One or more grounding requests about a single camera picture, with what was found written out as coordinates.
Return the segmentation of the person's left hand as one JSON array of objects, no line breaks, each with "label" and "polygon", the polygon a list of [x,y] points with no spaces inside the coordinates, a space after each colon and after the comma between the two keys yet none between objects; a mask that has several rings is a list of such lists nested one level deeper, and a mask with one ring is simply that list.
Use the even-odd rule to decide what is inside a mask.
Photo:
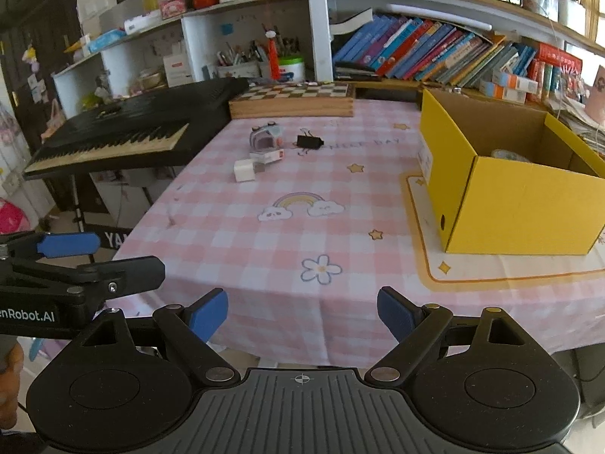
[{"label": "person's left hand", "polygon": [[0,377],[0,428],[16,425],[19,410],[20,372],[23,370],[23,348],[16,343],[6,359],[7,368]]}]

